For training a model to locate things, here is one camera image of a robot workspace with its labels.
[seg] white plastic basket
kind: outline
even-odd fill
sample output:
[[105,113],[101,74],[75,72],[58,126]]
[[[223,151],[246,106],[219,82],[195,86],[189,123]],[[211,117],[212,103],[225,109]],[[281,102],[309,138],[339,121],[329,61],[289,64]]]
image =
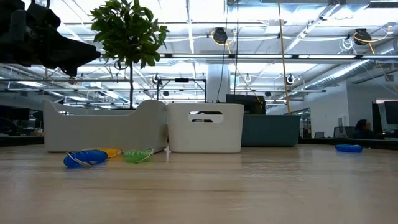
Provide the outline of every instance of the white plastic basket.
[[243,105],[172,103],[167,105],[167,111],[172,152],[241,151]]

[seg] person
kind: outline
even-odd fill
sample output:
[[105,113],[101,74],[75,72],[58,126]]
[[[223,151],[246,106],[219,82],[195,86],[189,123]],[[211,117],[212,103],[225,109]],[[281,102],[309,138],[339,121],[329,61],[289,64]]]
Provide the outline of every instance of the person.
[[371,123],[362,119],[356,123],[354,130],[355,139],[377,139],[377,136],[371,130]]

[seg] white storage bin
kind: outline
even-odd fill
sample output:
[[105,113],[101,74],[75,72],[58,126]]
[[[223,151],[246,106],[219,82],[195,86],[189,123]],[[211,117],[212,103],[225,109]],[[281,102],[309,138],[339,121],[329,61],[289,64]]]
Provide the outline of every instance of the white storage bin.
[[48,152],[149,147],[158,152],[167,145],[166,105],[160,101],[143,101],[131,111],[86,110],[44,100],[43,112],[44,146]]
[[241,151],[243,105],[172,103],[167,105],[167,112],[169,146],[172,152]]

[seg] white column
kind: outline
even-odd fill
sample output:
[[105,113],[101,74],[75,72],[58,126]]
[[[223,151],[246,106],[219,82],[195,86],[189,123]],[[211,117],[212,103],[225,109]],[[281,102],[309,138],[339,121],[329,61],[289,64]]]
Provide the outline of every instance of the white column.
[[208,73],[207,73],[207,100],[209,103],[216,103],[217,99],[220,102],[225,102],[225,95],[230,94],[230,73],[228,68],[228,63],[222,65],[209,65]]

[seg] computer monitor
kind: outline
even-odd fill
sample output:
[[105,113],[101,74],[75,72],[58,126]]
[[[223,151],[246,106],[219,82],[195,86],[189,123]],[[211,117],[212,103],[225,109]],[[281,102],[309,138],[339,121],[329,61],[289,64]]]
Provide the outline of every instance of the computer monitor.
[[12,121],[28,121],[29,118],[29,108],[12,108],[9,111],[9,119]]
[[226,95],[227,103],[244,105],[244,114],[265,114],[266,102],[263,96]]
[[398,101],[384,102],[387,124],[398,124]]

